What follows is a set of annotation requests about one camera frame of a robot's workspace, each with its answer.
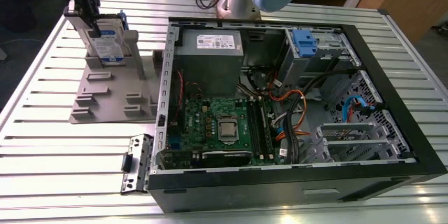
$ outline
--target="open computer tower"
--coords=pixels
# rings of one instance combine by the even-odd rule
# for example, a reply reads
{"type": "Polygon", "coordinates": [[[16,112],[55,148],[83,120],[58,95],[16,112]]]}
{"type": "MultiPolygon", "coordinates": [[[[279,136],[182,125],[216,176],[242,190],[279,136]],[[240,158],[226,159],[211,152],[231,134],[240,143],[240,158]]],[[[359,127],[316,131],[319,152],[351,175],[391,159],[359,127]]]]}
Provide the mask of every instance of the open computer tower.
{"type": "Polygon", "coordinates": [[[447,172],[355,26],[171,18],[159,60],[122,193],[166,212],[366,200],[447,172]]]}

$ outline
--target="blue drive latch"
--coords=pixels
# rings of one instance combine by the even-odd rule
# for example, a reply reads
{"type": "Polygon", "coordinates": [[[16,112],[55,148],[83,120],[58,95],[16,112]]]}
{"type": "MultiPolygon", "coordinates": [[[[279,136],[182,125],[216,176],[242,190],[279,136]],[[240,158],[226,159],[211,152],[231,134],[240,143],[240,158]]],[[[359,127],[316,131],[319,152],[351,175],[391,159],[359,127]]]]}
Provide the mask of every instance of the blue drive latch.
{"type": "Polygon", "coordinates": [[[292,41],[298,47],[300,58],[311,58],[316,55],[318,43],[308,30],[292,30],[292,41]]]}

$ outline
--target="ram slot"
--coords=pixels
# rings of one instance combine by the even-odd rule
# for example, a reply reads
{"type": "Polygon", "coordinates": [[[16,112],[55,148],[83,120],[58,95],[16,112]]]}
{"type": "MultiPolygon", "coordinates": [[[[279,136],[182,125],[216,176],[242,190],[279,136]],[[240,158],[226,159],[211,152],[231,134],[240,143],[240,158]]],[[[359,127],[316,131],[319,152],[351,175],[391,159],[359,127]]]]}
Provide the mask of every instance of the ram slot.
{"type": "Polygon", "coordinates": [[[262,110],[262,118],[263,118],[263,132],[264,132],[264,145],[266,145],[266,151],[264,154],[268,156],[268,159],[274,159],[274,153],[272,153],[272,147],[271,147],[271,137],[270,137],[270,127],[267,124],[267,114],[266,114],[266,107],[263,98],[260,99],[260,110],[262,110]]]}
{"type": "Polygon", "coordinates": [[[263,114],[259,101],[250,101],[247,104],[248,110],[248,122],[250,122],[250,131],[251,139],[254,145],[254,154],[260,159],[264,159],[264,155],[268,152],[268,147],[266,145],[266,135],[263,127],[263,114]]]}

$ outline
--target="blue hard drive label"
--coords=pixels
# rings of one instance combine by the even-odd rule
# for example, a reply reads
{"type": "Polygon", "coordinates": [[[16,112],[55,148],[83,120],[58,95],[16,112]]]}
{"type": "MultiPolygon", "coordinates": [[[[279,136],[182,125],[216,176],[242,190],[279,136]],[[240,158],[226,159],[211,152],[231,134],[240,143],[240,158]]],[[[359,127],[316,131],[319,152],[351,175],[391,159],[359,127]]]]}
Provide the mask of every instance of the blue hard drive label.
{"type": "Polygon", "coordinates": [[[102,35],[114,35],[114,34],[115,34],[115,31],[112,31],[112,30],[102,31],[102,35]]]}
{"type": "Polygon", "coordinates": [[[99,58],[106,65],[120,65],[124,55],[122,47],[118,44],[118,33],[114,30],[102,30],[100,38],[92,38],[92,45],[95,47],[99,58]]]}

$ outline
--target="power supply label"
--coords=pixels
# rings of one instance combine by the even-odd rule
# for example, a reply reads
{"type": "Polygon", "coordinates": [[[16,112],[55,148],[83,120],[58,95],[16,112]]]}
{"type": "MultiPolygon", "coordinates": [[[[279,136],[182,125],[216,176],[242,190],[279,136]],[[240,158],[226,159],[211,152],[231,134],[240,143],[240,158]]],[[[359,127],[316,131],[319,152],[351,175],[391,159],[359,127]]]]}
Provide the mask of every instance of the power supply label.
{"type": "Polygon", "coordinates": [[[198,35],[199,49],[235,49],[232,35],[198,35]]]}

